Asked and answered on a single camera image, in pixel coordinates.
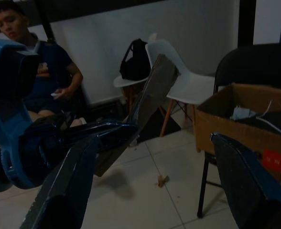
man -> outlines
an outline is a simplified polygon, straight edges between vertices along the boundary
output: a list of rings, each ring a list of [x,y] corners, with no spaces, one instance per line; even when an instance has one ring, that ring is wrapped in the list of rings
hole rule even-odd
[[[0,0],[0,31],[9,39],[26,45],[38,53],[41,64],[33,91],[24,99],[33,121],[69,110],[69,99],[79,88],[83,76],[67,52],[57,44],[41,42],[28,30],[29,19],[22,8],[10,1]],[[72,126],[83,124],[74,120]]]

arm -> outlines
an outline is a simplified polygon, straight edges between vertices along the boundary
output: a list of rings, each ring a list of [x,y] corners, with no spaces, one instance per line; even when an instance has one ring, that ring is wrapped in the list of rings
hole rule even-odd
[[[59,95],[55,96],[54,99],[70,99],[82,83],[83,75],[75,63],[69,64],[66,70],[72,75],[72,82],[69,87],[56,90],[55,93]]]

t-shirt logo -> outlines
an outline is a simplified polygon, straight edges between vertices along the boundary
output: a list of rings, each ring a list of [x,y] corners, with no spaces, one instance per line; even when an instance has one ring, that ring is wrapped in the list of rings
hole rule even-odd
[[[50,77],[47,63],[39,64],[36,77]]]

black bag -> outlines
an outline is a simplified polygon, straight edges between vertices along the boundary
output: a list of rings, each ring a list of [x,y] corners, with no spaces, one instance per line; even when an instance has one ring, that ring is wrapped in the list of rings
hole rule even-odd
[[[133,41],[120,65],[120,73],[126,80],[142,80],[150,74],[150,62],[145,49],[147,43],[141,39]],[[126,61],[129,52],[132,51],[133,57]]]

navy t-shirt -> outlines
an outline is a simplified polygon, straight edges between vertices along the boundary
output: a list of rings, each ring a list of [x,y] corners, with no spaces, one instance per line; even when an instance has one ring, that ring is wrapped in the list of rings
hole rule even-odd
[[[71,77],[66,67],[72,63],[67,52],[58,44],[40,42],[38,52],[40,64],[32,92],[25,100],[52,98],[58,88],[68,87]]]

